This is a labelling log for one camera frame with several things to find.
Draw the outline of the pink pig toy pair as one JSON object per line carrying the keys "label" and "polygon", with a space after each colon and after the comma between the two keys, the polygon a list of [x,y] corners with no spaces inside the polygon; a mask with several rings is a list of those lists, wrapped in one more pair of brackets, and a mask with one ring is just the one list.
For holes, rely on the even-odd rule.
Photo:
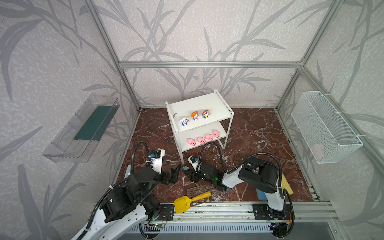
{"label": "pink pig toy pair", "polygon": [[196,145],[196,141],[194,140],[194,139],[188,139],[188,144],[190,145],[190,146],[195,146]]}
{"label": "pink pig toy pair", "polygon": [[197,141],[198,141],[200,144],[205,144],[205,143],[206,143],[206,140],[205,140],[205,138],[203,138],[203,137],[197,137]]}

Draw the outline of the white blue small figurine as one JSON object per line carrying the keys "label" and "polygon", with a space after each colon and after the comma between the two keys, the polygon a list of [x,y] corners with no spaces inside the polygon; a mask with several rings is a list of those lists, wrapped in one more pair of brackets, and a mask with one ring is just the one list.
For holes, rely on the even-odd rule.
{"label": "white blue small figurine", "polygon": [[188,122],[189,122],[188,117],[184,117],[180,120],[180,123],[182,124],[183,127],[186,127],[188,125]]}

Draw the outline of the orange blue cat figurine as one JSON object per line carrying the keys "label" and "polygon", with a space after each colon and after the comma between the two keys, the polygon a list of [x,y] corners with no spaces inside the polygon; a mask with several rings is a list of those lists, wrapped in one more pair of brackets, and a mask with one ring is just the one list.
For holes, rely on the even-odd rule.
{"label": "orange blue cat figurine", "polygon": [[191,114],[191,118],[194,120],[194,121],[197,121],[198,118],[199,118],[199,112],[198,111],[195,111]]}

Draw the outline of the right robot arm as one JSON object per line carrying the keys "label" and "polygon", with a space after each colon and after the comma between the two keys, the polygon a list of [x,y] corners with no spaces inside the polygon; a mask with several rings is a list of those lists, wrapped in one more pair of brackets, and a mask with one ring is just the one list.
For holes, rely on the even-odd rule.
{"label": "right robot arm", "polygon": [[191,182],[200,180],[211,183],[214,189],[224,192],[241,183],[247,183],[265,193],[269,209],[283,212],[285,197],[283,193],[283,168],[279,160],[268,153],[247,156],[232,170],[220,172],[200,159],[189,160],[192,170],[184,170]]}

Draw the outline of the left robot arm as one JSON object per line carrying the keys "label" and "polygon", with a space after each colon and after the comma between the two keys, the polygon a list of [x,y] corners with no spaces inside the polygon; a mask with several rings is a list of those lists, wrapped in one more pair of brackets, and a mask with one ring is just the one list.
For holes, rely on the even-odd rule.
{"label": "left robot arm", "polygon": [[159,184],[176,183],[181,167],[174,166],[169,173],[143,167],[111,186],[96,203],[88,223],[73,238],[117,240],[145,221],[172,220],[174,206],[160,204],[153,192]]}

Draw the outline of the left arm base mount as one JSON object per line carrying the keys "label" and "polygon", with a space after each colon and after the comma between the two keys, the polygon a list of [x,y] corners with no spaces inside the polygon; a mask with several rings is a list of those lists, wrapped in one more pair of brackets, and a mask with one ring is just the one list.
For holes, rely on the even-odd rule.
{"label": "left arm base mount", "polygon": [[175,214],[174,203],[161,204],[154,195],[147,197],[143,201],[146,215],[151,221],[172,221]]}

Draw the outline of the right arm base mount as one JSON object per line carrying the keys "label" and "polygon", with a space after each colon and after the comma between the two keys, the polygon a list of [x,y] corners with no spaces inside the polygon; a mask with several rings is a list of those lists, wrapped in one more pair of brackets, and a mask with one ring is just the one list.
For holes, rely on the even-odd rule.
{"label": "right arm base mount", "polygon": [[263,203],[253,204],[252,208],[255,220],[288,222],[296,218],[293,213],[293,208],[289,203],[285,203],[281,212],[273,210],[268,204]]}

